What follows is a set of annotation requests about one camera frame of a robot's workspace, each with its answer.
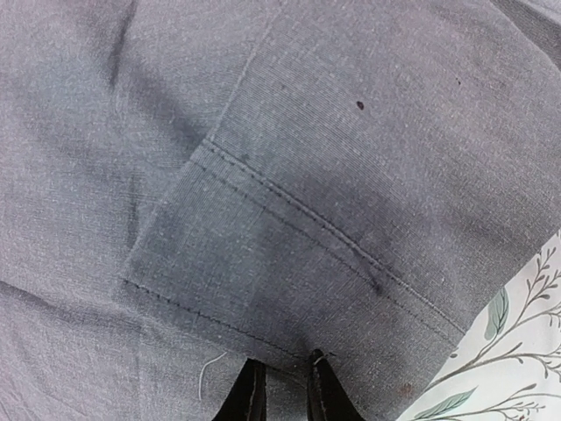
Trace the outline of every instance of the leaf print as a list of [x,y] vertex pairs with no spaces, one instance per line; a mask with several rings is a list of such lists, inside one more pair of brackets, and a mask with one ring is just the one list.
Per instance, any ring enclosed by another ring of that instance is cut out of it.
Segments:
[[475,389],[472,389],[469,392],[458,393],[457,395],[450,396],[449,398],[443,400],[441,403],[433,406],[429,410],[424,410],[423,412],[418,413],[415,416],[415,419],[439,417],[450,410],[455,410],[458,406],[460,406],[470,398]]
[[499,335],[507,323],[508,316],[508,294],[503,287],[499,293],[494,296],[488,306],[489,321],[485,330],[485,339],[491,340]]

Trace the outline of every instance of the double stitched seam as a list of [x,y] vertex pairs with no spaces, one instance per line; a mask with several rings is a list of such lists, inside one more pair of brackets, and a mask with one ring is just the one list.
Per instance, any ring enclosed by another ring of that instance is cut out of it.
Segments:
[[[369,283],[369,279],[364,276],[363,274],[361,274],[357,269],[355,269],[353,266],[349,265],[343,258],[337,256],[335,253],[333,253],[328,247],[324,246],[318,239],[315,239],[314,237],[312,237],[311,235],[309,235],[307,232],[305,232],[303,229],[299,228],[298,226],[290,223],[289,221],[287,221],[286,219],[280,217],[279,215],[277,215],[276,213],[274,213],[272,210],[270,210],[269,208],[267,208],[265,205],[259,203],[258,201],[256,201],[255,199],[253,199],[251,196],[249,196],[247,193],[245,193],[244,191],[242,191],[239,187],[227,182],[225,179],[219,177],[218,175],[214,174],[210,169],[206,168],[205,166],[201,165],[198,162],[195,161],[191,161],[191,163],[197,167],[199,167],[203,172],[208,172],[214,179],[216,179],[217,181],[221,182],[223,185],[225,185],[226,187],[232,189],[234,192],[238,193],[239,195],[241,195],[244,199],[249,200],[250,202],[254,203],[255,205],[259,206],[264,212],[266,212],[267,214],[273,216],[275,219],[281,221],[284,225],[289,226],[290,228],[292,228],[293,230],[295,230],[296,232],[300,233],[302,236],[304,236],[306,239],[310,240],[311,242],[314,243],[315,246],[318,246],[320,248],[322,248],[326,253],[328,253],[331,257],[333,257],[333,259],[335,259],[336,261],[338,261],[341,265],[345,266],[346,268],[348,268],[350,271],[352,271],[356,276],[358,276],[360,279],[362,279],[363,281]],[[417,320],[419,323],[421,323],[422,325],[425,325],[427,328],[429,328],[431,331],[433,331],[436,335],[438,335],[441,339],[445,340],[446,342],[448,342],[449,344],[451,344],[452,346],[455,346],[456,343],[452,342],[448,336],[438,330],[437,328],[433,327],[432,325],[430,325],[428,322],[424,321],[422,318],[420,318],[418,315],[416,315],[415,313],[413,313],[411,310],[407,309],[406,307],[404,307],[403,305],[401,305],[398,301],[396,301],[395,299],[393,299],[391,296],[388,296],[387,294],[383,295],[383,297],[385,299],[387,299],[390,303],[392,303],[393,305],[395,305],[396,307],[402,309],[403,311],[405,311],[407,314],[409,314],[412,318],[414,318],[415,320]]]
[[[217,155],[220,159],[222,159],[224,162],[232,165],[233,167],[237,167],[239,170],[241,170],[242,172],[248,174],[253,180],[255,180],[256,182],[258,182],[260,185],[262,185],[263,187],[265,187],[268,191],[272,192],[273,194],[275,194],[276,196],[282,198],[286,203],[288,203],[292,208],[296,209],[297,211],[299,211],[301,214],[305,215],[306,217],[308,217],[309,219],[311,219],[312,221],[314,221],[316,224],[318,224],[322,229],[330,232],[332,235],[334,235],[337,239],[341,240],[346,246],[348,246],[351,250],[353,250],[355,253],[358,253],[360,257],[362,257],[363,259],[367,260],[371,265],[373,265],[376,269],[378,269],[379,271],[381,271],[383,274],[385,274],[389,279],[391,279],[392,281],[394,281],[395,283],[397,283],[398,285],[402,286],[406,291],[408,291],[409,293],[411,293],[411,295],[416,298],[417,300],[419,300],[421,303],[424,303],[425,305],[427,305],[430,309],[432,309],[436,314],[438,314],[441,318],[443,318],[446,322],[448,322],[452,327],[454,327],[457,331],[459,331],[462,334],[465,334],[464,329],[462,329],[456,322],[454,322],[449,316],[447,316],[443,311],[441,311],[440,309],[438,309],[436,307],[435,304],[431,303],[427,298],[425,298],[424,296],[422,296],[421,294],[419,294],[417,291],[415,291],[410,285],[408,285],[406,282],[404,282],[403,280],[401,280],[400,278],[398,278],[397,276],[395,276],[392,272],[389,271],[389,269],[387,269],[382,263],[380,263],[378,260],[374,259],[372,257],[372,255],[370,255],[369,253],[367,253],[362,247],[360,247],[356,241],[354,241],[353,239],[351,239],[347,234],[345,234],[342,230],[338,229],[336,226],[334,226],[334,224],[332,224],[331,222],[329,222],[329,220],[322,216],[321,214],[312,211],[310,208],[308,208],[306,205],[304,205],[303,203],[300,203],[300,201],[298,201],[297,199],[295,199],[294,197],[292,197],[290,194],[287,193],[287,191],[285,191],[282,187],[276,185],[273,182],[270,182],[269,180],[267,180],[267,178],[265,176],[263,176],[262,174],[260,174],[259,172],[249,169],[246,165],[244,165],[243,163],[239,162],[236,158],[234,158],[233,156],[231,156],[231,154],[229,154],[228,152],[224,151],[219,145],[215,144],[214,142],[210,142],[211,145],[205,145],[205,142],[203,141],[202,146],[204,146],[205,148],[207,148],[207,150],[209,150],[210,152],[212,152],[213,154]],[[193,164],[196,164],[198,167],[203,168],[204,170],[206,170],[207,168],[204,168],[203,166],[201,166],[200,164],[192,161]],[[228,182],[223,181],[222,179],[217,178],[219,181],[226,183],[227,185],[229,185],[230,187],[236,189],[235,186],[230,185]],[[332,256],[336,257],[339,261],[341,261],[346,267],[348,267],[353,273],[359,275],[361,278],[363,279],[367,279],[365,278],[359,271],[357,271],[355,268],[353,268],[351,265],[349,265],[348,263],[346,263],[346,261],[344,261],[343,259],[339,258],[338,256],[336,256],[333,252],[331,252],[327,247],[325,247],[323,244],[319,243],[317,240],[314,239],[314,241],[320,245],[323,249],[327,250]]]

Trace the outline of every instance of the gray fabric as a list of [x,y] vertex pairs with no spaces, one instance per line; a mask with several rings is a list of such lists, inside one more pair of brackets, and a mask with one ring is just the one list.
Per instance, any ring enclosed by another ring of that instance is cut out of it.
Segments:
[[555,8],[4,0],[0,414],[397,417],[560,225]]

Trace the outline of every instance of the dark spot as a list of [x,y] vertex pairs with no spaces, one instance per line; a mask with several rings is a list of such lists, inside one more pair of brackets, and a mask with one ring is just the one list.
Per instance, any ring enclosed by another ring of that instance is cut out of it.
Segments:
[[413,395],[413,385],[411,383],[403,383],[398,393],[401,397],[411,397]]

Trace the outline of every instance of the loose thread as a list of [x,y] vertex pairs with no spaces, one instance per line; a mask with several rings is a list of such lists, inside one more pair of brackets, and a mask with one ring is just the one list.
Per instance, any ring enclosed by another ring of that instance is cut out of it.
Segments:
[[220,360],[222,357],[224,357],[227,353],[223,353],[222,355],[220,355],[219,357],[216,357],[214,360],[210,360],[209,362],[207,362],[204,366],[202,366],[202,370],[201,373],[199,374],[199,401],[202,401],[202,377],[204,376],[204,370],[206,369],[206,367],[208,367],[210,364],[212,364],[213,362],[217,362],[218,360]]

